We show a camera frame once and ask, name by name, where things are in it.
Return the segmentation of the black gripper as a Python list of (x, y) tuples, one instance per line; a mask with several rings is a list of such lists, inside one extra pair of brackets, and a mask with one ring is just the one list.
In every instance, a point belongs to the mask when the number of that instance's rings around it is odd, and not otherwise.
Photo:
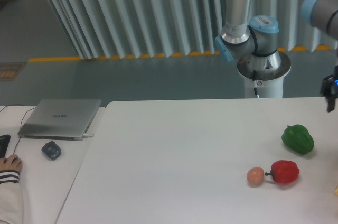
[(337, 98), (337, 66), (334, 67), (333, 74), (322, 80), (320, 94), (327, 98), (327, 112), (332, 112), (335, 109), (335, 98)]

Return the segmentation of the white striped sleeve forearm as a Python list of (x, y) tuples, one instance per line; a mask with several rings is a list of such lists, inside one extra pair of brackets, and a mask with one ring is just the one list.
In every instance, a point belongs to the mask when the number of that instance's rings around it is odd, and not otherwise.
[(23, 223), (23, 197), (18, 171), (1, 171), (1, 223)]

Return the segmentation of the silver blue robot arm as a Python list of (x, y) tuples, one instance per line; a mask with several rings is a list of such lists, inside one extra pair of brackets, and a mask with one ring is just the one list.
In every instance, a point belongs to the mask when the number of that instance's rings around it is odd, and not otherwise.
[[(239, 59), (237, 71), (243, 78), (245, 98), (282, 98), (284, 78), (291, 60), (277, 49), (278, 21), (267, 15), (249, 19), (250, 0), (226, 0), (226, 20), (215, 46), (226, 61)], [(301, 15), (313, 27), (337, 40), (337, 0), (304, 0)], [(337, 100), (337, 65), (322, 80), (320, 95), (327, 112)]]

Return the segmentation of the person's bare hand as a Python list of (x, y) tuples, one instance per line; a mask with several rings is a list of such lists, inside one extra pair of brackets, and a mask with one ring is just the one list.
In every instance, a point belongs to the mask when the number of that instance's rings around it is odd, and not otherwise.
[(17, 172), (20, 173), (23, 167), (22, 160), (17, 155), (10, 155), (8, 158), (0, 159), (0, 171), (1, 172)]

